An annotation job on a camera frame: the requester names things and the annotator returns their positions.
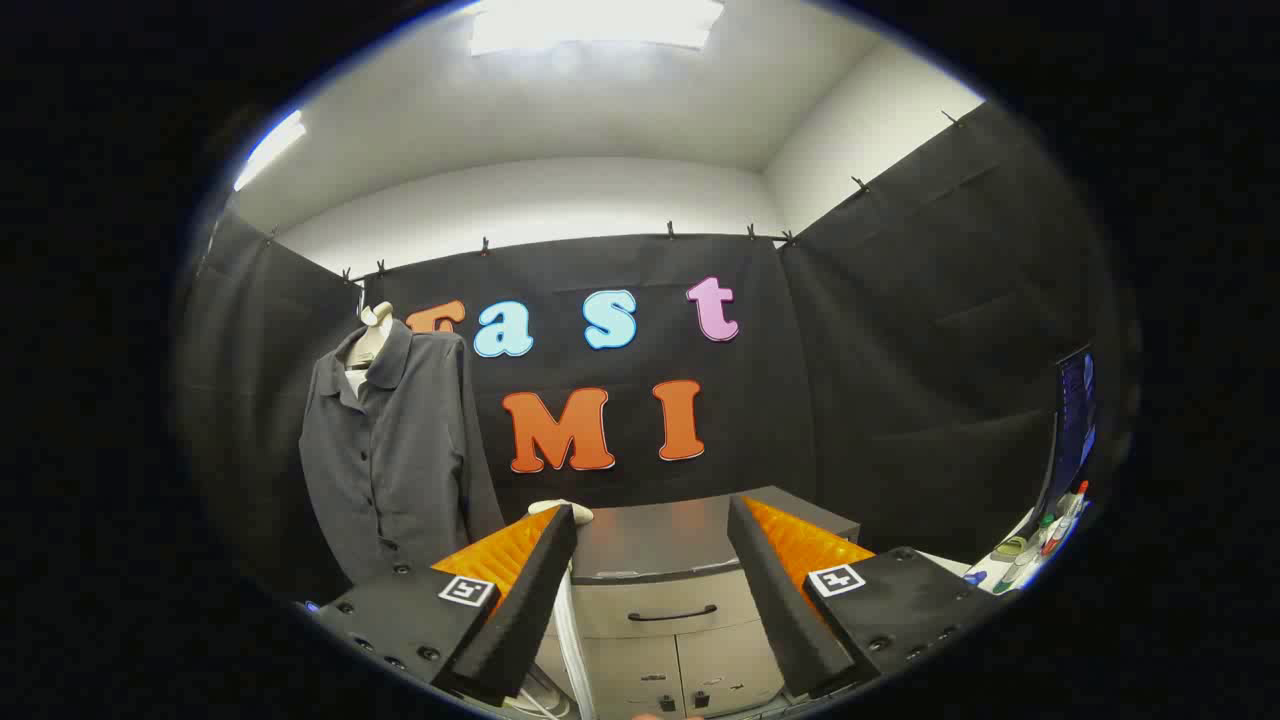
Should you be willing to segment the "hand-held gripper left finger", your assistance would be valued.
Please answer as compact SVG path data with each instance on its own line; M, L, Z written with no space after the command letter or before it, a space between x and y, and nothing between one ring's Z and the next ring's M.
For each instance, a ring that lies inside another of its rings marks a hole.
M549 503L451 556L351 587L310 618L410 684L499 706L541 647L577 547L572 503Z

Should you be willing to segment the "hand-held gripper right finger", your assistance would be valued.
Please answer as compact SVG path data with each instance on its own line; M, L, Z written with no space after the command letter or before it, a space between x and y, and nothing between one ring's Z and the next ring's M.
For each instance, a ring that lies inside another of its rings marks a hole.
M873 553L746 495L727 536L792 694L873 685L986 621L983 589L910 547Z

